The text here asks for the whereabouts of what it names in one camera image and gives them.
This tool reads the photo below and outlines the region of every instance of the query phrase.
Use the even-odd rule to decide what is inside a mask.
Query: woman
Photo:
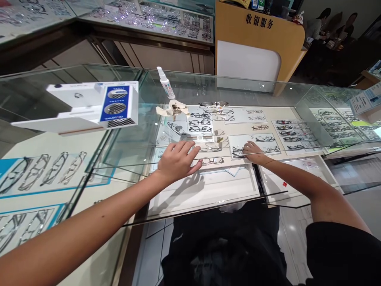
[[[5,254],[0,258],[0,285],[57,285],[155,195],[201,168],[202,160],[191,167],[200,150],[193,146],[193,141],[171,143],[150,176]],[[381,242],[335,188],[265,156],[254,142],[248,141],[243,152],[251,162],[269,169],[311,200],[314,223],[306,234],[308,266],[314,278],[308,279],[307,285],[378,281]],[[197,233],[197,239],[174,229],[169,255],[163,261],[165,285],[290,285],[268,224],[262,219],[253,224],[256,218],[246,217],[245,223],[236,226],[230,224],[231,217],[225,218],[217,221],[218,231]],[[233,229],[226,230],[225,223]],[[176,247],[184,239],[193,243],[193,249]]]

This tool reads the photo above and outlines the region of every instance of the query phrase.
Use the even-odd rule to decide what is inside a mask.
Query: black shirt
[[[274,231],[262,227],[262,220],[245,220],[244,210],[241,216],[220,216],[214,213],[202,221],[194,214],[187,227],[174,225],[169,254],[162,261],[165,286],[291,285]],[[313,276],[307,286],[377,283],[381,241],[372,235],[343,224],[316,222],[307,227],[306,236]]]

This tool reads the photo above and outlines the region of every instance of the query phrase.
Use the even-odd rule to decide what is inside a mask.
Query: spray bottle
[[[175,94],[173,93],[173,89],[171,87],[171,84],[169,82],[169,79],[167,79],[163,69],[161,67],[157,67],[158,69],[158,72],[159,72],[159,76],[160,76],[160,82],[162,83],[162,86],[168,96],[169,99],[175,99],[176,96]]]

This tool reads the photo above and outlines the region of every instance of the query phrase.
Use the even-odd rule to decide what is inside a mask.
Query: hand
[[[247,141],[247,143],[243,147],[243,154],[246,155],[246,158],[249,159],[254,164],[258,164],[261,166],[266,165],[267,163],[270,163],[271,161],[274,161],[273,159],[270,159],[266,155],[263,154],[263,151],[256,145],[256,143],[252,141]]]
[[[196,146],[188,154],[194,145],[194,141],[180,141],[169,144],[158,163],[158,169],[154,173],[169,185],[194,174],[202,166],[201,159],[191,168],[192,161],[200,151],[200,146]]]

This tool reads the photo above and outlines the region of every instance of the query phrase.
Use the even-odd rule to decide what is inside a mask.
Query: checkered pattern
[[[135,121],[133,121],[130,118],[124,118],[124,119],[116,119],[116,120],[109,121],[107,124],[107,127],[112,128],[112,127],[126,126],[131,124],[135,124]]]
[[[110,104],[110,105],[106,106],[104,111],[107,114],[118,114],[118,113],[123,112],[125,109],[126,109],[126,105],[125,104],[123,104],[123,103],[114,103],[114,104]]]
[[[126,93],[120,93],[120,94],[113,94],[113,95],[109,95],[110,98],[114,98],[114,99],[119,99],[119,98],[123,98],[125,97],[127,94]]]

